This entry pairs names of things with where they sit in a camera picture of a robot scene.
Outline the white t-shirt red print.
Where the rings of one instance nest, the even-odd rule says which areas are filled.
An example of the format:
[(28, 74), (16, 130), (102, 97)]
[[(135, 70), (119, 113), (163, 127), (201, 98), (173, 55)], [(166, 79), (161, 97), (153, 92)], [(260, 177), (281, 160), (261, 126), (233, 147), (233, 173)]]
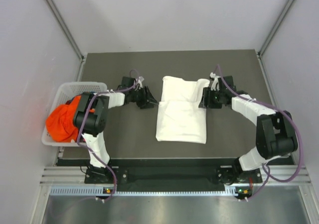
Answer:
[(206, 109), (200, 108), (203, 89), (210, 81), (163, 77), (161, 101), (158, 107), (157, 141), (205, 144)]

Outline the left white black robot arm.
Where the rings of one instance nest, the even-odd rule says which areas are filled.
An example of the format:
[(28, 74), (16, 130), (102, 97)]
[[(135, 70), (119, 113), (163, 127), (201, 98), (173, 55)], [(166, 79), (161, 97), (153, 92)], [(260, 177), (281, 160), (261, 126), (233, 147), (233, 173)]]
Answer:
[(136, 103), (140, 109), (151, 109), (159, 104), (148, 86), (143, 85), (142, 77), (123, 77), (116, 90), (80, 95), (73, 125), (78, 129), (78, 145), (86, 148), (90, 155), (88, 177), (97, 177), (104, 183), (112, 179), (113, 170), (108, 167), (110, 155), (104, 141), (107, 115), (109, 109), (129, 103)]

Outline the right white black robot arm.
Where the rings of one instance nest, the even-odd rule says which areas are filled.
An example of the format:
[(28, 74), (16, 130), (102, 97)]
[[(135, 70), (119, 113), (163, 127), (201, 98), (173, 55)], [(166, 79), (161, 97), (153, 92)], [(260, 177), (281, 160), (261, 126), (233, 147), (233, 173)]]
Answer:
[(238, 91), (232, 76), (220, 77), (211, 73), (209, 80), (209, 85), (203, 88), (199, 107), (230, 107), (256, 127), (255, 147), (232, 164), (232, 174), (236, 181), (246, 181), (252, 170), (298, 149), (296, 127), (292, 124), (289, 112), (279, 111), (274, 106), (252, 98), (243, 90)]

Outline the white plastic laundry basket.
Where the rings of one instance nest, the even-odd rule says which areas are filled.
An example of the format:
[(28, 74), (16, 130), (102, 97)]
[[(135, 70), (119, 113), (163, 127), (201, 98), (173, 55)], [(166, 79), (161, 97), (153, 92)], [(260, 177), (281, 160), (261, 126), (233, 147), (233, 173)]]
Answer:
[(107, 90), (100, 82), (69, 82), (62, 84), (56, 93), (50, 114), (45, 121), (42, 143), (49, 146), (77, 146), (78, 128), (73, 117), (84, 92), (98, 93)]

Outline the orange t-shirt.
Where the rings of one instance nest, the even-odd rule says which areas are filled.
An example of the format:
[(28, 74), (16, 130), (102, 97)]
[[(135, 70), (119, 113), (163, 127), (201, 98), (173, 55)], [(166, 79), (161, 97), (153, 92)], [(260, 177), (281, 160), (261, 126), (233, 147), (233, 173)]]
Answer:
[(78, 128), (73, 124), (81, 96), (75, 96), (72, 101), (59, 105), (46, 119), (45, 125), (55, 142), (75, 141)]

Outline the aluminium frame rail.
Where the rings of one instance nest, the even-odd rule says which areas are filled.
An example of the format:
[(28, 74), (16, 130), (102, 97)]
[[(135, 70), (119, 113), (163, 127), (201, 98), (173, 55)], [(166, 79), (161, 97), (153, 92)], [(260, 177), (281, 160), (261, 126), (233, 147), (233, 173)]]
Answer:
[[(292, 176), (296, 170), (296, 165), (271, 165), (271, 174), (281, 180)], [(43, 185), (82, 185), (84, 184), (86, 167), (65, 166), (65, 167), (45, 167), (40, 183)], [(270, 178), (268, 186), (309, 186), (311, 179), (305, 167), (301, 168), (299, 174), (290, 182), (281, 183)]]

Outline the right aluminium corner post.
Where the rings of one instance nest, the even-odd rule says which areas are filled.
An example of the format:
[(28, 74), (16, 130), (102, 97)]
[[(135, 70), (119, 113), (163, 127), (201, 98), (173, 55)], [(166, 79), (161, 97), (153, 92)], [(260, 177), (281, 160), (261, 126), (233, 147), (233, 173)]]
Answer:
[(274, 39), (276, 33), (278, 32), (279, 28), (281, 27), (282, 23), (284, 22), (285, 18), (287, 17), (288, 13), (290, 12), (293, 4), (296, 0), (287, 0), (284, 3), (283, 8), (281, 9), (278, 17), (276, 18), (275, 23), (273, 24), (271, 30), (269, 31), (265, 41), (263, 42), (260, 50), (257, 52), (257, 57), (261, 60), (262, 56), (267, 51), (269, 45), (271, 44), (272, 40)]

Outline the aluminium corner post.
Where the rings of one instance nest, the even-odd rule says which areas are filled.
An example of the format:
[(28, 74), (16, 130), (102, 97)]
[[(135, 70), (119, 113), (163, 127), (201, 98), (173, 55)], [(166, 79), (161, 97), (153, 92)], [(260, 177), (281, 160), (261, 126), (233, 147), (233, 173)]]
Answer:
[(290, 12), (293, 4), (296, 0), (287, 0), (284, 3), (283, 8), (281, 9), (278, 17), (276, 18), (275, 23), (273, 24), (271, 30), (269, 31), (265, 41), (263, 42), (260, 50), (257, 52), (257, 57), (261, 60), (262, 56), (267, 51), (269, 45), (271, 44), (272, 40), (274, 39), (276, 33), (278, 32), (279, 28), (281, 27), (282, 23), (284, 22), (285, 18), (287, 17), (288, 13)]
[(66, 37), (66, 39), (70, 43), (73, 51), (75, 52), (77, 57), (80, 59), (80, 61), (83, 61), (84, 60), (84, 55), (81, 52), (79, 46), (77, 45), (73, 35), (71, 34), (71, 32), (70, 32), (65, 20), (63, 19), (63, 17), (61, 15), (57, 5), (55, 4), (54, 0), (45, 0), (45, 2), (47, 3), (49, 9), (51, 10), (54, 18), (56, 19), (59, 27), (61, 28), (63, 34)]

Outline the left aluminium corner post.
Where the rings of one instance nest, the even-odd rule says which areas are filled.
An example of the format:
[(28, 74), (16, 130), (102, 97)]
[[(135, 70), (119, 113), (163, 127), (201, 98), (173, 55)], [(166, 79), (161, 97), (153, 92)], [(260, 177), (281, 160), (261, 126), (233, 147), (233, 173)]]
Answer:
[(80, 59), (80, 61), (83, 61), (84, 60), (84, 55), (81, 52), (79, 46), (77, 45), (73, 35), (71, 34), (71, 32), (70, 32), (65, 20), (63, 19), (63, 17), (61, 15), (57, 5), (55, 4), (54, 0), (45, 0), (45, 2), (47, 3), (49, 9), (51, 10), (54, 18), (56, 19), (59, 27), (61, 28), (63, 34), (66, 37), (66, 39), (70, 43), (73, 51), (75, 52), (77, 57)]

